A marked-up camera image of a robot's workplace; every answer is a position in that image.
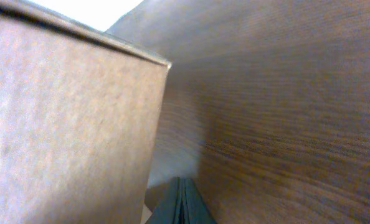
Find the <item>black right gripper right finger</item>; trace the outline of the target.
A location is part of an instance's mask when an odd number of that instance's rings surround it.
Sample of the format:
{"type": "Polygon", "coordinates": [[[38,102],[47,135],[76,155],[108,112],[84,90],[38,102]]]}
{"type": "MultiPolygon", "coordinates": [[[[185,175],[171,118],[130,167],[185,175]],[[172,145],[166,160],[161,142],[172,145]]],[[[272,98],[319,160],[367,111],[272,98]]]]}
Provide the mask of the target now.
{"type": "Polygon", "coordinates": [[[192,179],[181,179],[180,223],[216,224],[192,179]]]}

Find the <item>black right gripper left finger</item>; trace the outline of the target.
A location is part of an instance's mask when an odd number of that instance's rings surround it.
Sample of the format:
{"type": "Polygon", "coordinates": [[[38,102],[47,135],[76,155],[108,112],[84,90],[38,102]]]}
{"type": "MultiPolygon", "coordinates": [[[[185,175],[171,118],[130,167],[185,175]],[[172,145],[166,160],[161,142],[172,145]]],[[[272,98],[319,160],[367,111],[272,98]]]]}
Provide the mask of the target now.
{"type": "Polygon", "coordinates": [[[169,182],[163,198],[154,208],[146,224],[180,224],[181,222],[181,189],[180,178],[169,182]]]}

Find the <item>cardboard box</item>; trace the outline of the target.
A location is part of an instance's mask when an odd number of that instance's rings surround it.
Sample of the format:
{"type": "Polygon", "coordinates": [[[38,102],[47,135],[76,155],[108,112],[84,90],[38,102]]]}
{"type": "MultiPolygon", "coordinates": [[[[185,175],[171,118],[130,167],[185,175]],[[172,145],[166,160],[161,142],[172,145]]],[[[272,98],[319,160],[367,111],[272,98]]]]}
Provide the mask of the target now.
{"type": "Polygon", "coordinates": [[[0,223],[139,223],[171,63],[0,1],[0,223]]]}

